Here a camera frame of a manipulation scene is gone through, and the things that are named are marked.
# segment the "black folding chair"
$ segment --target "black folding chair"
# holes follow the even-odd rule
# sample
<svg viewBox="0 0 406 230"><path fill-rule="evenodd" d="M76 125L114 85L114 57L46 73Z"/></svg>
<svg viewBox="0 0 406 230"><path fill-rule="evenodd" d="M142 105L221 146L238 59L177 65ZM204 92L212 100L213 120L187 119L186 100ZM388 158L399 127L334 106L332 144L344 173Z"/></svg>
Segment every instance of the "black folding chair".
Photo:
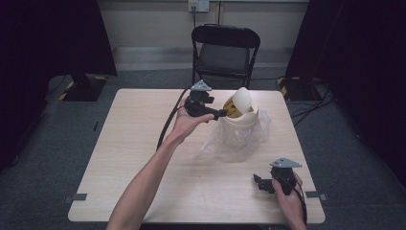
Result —
<svg viewBox="0 0 406 230"><path fill-rule="evenodd" d="M260 45L257 33L247 28L205 24L192 31L192 43L192 83L197 73L200 79L203 75L241 79L242 85L249 88Z"/></svg>

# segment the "chair seat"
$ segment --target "chair seat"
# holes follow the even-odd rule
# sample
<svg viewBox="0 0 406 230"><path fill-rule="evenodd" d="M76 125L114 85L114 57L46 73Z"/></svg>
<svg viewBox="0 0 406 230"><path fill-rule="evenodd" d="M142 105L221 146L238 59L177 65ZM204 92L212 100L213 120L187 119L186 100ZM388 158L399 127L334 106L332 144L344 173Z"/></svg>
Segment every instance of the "chair seat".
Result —
<svg viewBox="0 0 406 230"><path fill-rule="evenodd" d="M203 44L196 67L202 71L248 74L249 58L247 48Z"/></svg>

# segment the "clear plastic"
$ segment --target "clear plastic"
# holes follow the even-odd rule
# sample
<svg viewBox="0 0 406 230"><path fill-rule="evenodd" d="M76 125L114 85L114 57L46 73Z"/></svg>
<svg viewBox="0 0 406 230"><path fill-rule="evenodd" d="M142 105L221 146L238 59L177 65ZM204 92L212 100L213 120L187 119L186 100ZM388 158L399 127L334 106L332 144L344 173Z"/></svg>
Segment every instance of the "clear plastic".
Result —
<svg viewBox="0 0 406 230"><path fill-rule="evenodd" d="M233 126L219 118L199 152L248 156L268 139L270 124L266 111L259 111L258 120L251 126Z"/></svg>

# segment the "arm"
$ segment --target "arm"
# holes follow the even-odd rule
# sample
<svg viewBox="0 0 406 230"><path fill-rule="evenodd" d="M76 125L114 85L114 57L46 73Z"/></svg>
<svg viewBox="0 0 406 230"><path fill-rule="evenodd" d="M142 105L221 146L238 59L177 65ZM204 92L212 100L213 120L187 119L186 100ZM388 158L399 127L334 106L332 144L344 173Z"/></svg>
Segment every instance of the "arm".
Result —
<svg viewBox="0 0 406 230"><path fill-rule="evenodd" d="M107 229L139 229L144 216L155 198L159 184L177 146L201 123L214 118L206 114L193 118L189 116L181 102L172 132L161 147L152 155L125 189L111 214Z"/></svg>
<svg viewBox="0 0 406 230"><path fill-rule="evenodd" d="M296 190L300 191L303 181L295 173L296 180L299 184L296 184ZM290 195L285 195L282 190L280 182L276 179L272 180L272 186L277 194L278 202L282 209L284 216L289 223L292 230L305 230L306 226L304 223L304 213L302 210L302 203L300 197L296 193L291 193Z"/></svg>

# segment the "hand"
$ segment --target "hand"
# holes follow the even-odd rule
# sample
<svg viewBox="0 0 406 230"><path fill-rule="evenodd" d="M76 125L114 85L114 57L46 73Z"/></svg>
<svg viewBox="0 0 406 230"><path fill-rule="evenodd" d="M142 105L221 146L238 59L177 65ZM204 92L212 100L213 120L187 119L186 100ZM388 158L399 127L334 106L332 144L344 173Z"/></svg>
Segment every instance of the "hand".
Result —
<svg viewBox="0 0 406 230"><path fill-rule="evenodd" d="M295 189L300 192L303 181L295 173L296 180L299 184L296 184ZM275 193L278 198L278 202L282 209L284 216L286 217L290 227L292 229L306 229L304 223L304 213L302 209L301 197L299 197L294 191L290 195L285 195L282 190L281 183L273 179L272 186L275 189Z"/></svg>
<svg viewBox="0 0 406 230"><path fill-rule="evenodd" d="M177 138L179 138L179 144L182 143L187 136L191 135L199 124L206 123L214 119L213 114L205 114L200 117L191 117L184 107L185 100L186 99L182 99L180 102L180 107L176 115L176 122L171 132L171 134L175 134Z"/></svg>

